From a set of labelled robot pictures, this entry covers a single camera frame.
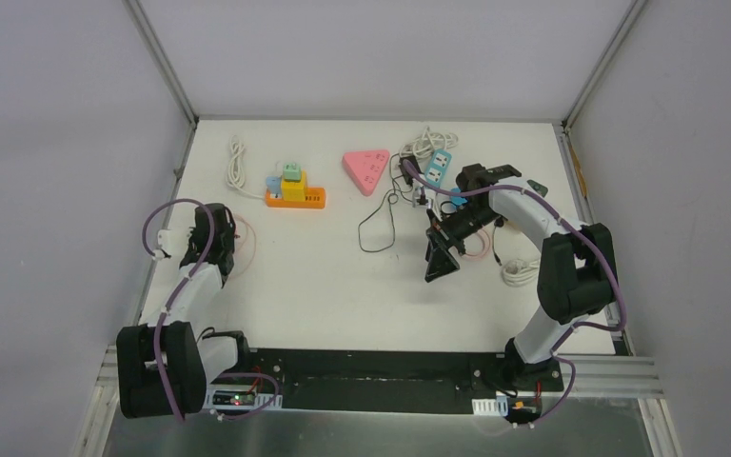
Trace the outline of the pink triangular power strip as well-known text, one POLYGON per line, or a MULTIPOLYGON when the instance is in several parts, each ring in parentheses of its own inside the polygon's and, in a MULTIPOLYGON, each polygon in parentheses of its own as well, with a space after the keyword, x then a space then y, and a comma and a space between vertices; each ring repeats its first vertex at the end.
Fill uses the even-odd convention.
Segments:
POLYGON ((350 151, 342 157, 344 171, 363 196, 373 194, 388 166, 388 161, 387 149, 350 151))

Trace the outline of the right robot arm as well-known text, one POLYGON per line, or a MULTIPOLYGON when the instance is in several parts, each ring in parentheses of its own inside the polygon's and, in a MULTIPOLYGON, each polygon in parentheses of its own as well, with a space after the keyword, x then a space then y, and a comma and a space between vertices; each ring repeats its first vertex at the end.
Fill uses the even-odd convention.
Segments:
POLYGON ((524 390, 545 377, 558 348, 589 317, 621 300, 614 248, 603 224, 564 217, 510 165, 488 169, 466 166, 458 174, 455 196, 464 204, 439 217, 428 214, 425 280, 455 272, 464 241, 499 219, 515 225, 540 253, 539 307, 525 328, 505 345, 496 379, 524 390))

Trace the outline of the black power adapter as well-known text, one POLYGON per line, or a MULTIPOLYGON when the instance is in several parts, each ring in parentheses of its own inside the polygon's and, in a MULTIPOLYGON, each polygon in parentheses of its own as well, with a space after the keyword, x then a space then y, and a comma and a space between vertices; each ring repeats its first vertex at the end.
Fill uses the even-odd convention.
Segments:
POLYGON ((417 176, 422 175, 418 159, 415 155, 402 155, 399 158, 398 168, 403 180, 409 187, 413 186, 417 176))

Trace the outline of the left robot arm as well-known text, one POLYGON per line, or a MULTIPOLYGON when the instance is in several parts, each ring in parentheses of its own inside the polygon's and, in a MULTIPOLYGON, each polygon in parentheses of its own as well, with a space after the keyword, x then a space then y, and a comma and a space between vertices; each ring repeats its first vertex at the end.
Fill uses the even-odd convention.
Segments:
POLYGON ((222 203, 197 204, 187 251, 166 302, 116 338, 120 409, 130 419, 200 411, 218 376, 252 372, 239 331, 217 331, 210 308, 234 268, 236 223, 222 203))

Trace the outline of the teal power strip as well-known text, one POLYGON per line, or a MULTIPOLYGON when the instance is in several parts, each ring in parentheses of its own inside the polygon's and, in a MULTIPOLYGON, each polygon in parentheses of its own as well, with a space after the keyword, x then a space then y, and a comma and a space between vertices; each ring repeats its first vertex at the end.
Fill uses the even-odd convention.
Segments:
POLYGON ((452 155, 445 149, 435 149, 427 164, 424 178, 427 183, 439 188, 452 160, 452 155))

